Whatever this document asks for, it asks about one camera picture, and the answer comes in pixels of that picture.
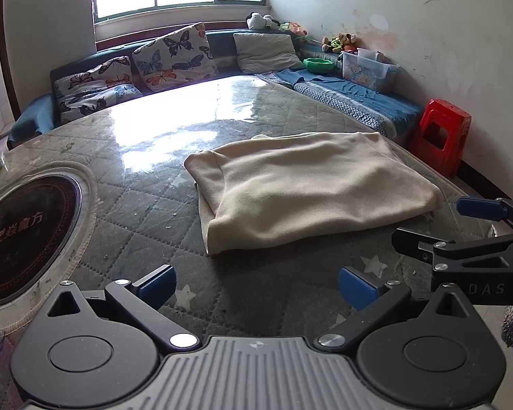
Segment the grey plain cushion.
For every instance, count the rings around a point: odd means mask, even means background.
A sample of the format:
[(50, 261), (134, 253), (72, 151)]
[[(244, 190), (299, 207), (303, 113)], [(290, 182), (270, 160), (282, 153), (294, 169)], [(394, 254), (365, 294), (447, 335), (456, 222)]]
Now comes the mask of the grey plain cushion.
[(237, 64), (244, 74), (304, 67), (288, 34), (238, 32), (233, 40)]

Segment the red plastic stool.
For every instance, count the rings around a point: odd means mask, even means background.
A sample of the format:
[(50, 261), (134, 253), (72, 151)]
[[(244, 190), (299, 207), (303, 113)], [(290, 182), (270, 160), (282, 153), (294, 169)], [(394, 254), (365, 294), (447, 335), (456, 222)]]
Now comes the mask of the red plastic stool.
[(445, 177), (456, 175), (472, 116), (443, 99), (431, 99), (409, 141), (409, 151)]

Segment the cream knit garment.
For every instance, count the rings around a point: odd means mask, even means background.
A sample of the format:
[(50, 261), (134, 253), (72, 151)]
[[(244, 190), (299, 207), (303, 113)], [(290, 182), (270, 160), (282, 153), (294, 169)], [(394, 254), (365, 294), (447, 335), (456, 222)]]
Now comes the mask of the cream knit garment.
[(190, 154), (184, 167), (210, 256), (379, 228), (443, 205), (377, 132), (255, 136)]

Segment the upright butterfly print pillow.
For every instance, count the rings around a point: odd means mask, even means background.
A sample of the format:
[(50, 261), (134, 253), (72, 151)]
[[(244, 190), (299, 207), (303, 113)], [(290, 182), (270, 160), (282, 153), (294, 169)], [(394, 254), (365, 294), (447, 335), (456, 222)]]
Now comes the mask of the upright butterfly print pillow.
[(132, 53), (143, 83), (153, 93), (200, 82), (218, 74), (203, 23), (173, 31)]

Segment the green plastic bowl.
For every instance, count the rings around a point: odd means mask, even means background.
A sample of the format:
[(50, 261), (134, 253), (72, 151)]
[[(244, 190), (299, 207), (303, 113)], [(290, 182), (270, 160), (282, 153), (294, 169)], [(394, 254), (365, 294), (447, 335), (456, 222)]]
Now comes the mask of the green plastic bowl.
[(305, 68), (315, 74), (328, 74), (336, 68), (336, 63), (327, 58), (308, 57), (303, 60)]

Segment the black white plush toy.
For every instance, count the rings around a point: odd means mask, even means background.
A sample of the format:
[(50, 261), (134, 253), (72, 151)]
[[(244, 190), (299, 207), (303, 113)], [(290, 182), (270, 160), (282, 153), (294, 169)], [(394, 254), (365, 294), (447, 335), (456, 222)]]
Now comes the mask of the black white plush toy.
[(246, 17), (246, 24), (251, 31), (278, 31), (281, 23), (267, 14), (262, 16), (258, 12), (253, 12)]

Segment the black round induction cooktop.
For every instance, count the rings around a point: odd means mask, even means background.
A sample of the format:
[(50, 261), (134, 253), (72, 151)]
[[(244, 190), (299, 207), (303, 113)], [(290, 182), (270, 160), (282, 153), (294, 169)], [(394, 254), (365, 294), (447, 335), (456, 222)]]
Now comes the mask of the black round induction cooktop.
[(79, 219), (80, 184), (44, 175), (0, 199), (0, 305), (34, 285), (65, 247)]

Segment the blue sofa blanket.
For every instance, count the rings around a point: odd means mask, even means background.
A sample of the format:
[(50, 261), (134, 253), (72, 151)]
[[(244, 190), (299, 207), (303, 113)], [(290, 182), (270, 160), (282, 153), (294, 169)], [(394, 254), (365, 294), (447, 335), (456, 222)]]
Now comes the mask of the blue sofa blanket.
[(332, 75), (319, 75), (305, 69), (284, 69), (275, 71), (275, 75), (292, 85), (299, 83), (312, 83), (321, 90), (332, 92), (334, 95), (346, 96), (367, 108), (391, 120), (400, 134), (402, 129), (409, 129), (415, 125), (423, 108), (398, 94), (382, 94), (365, 86), (340, 79)]

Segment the small colourful plush toys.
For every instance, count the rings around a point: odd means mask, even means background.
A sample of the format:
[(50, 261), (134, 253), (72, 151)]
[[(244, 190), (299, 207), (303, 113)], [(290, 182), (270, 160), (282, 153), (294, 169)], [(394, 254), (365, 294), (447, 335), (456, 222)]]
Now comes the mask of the small colourful plush toys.
[(332, 39), (323, 37), (321, 40), (321, 48), (323, 49), (323, 52), (327, 53), (356, 53), (358, 50), (357, 43), (358, 37), (356, 34), (341, 32)]

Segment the clear plastic storage box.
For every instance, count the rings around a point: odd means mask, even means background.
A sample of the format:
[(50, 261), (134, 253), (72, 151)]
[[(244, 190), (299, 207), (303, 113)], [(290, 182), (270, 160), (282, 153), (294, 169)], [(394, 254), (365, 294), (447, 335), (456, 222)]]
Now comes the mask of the clear plastic storage box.
[(393, 89), (400, 67), (352, 53), (342, 53), (342, 76), (345, 80), (371, 91), (388, 93)]

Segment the flat butterfly print pillow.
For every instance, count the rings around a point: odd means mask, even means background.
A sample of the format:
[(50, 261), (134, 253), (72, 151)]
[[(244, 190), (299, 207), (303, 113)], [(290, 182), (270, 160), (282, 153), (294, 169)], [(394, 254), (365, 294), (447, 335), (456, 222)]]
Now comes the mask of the flat butterfly print pillow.
[(142, 97), (133, 82), (130, 65), (128, 56), (118, 56), (93, 69), (56, 80), (53, 90), (61, 123)]

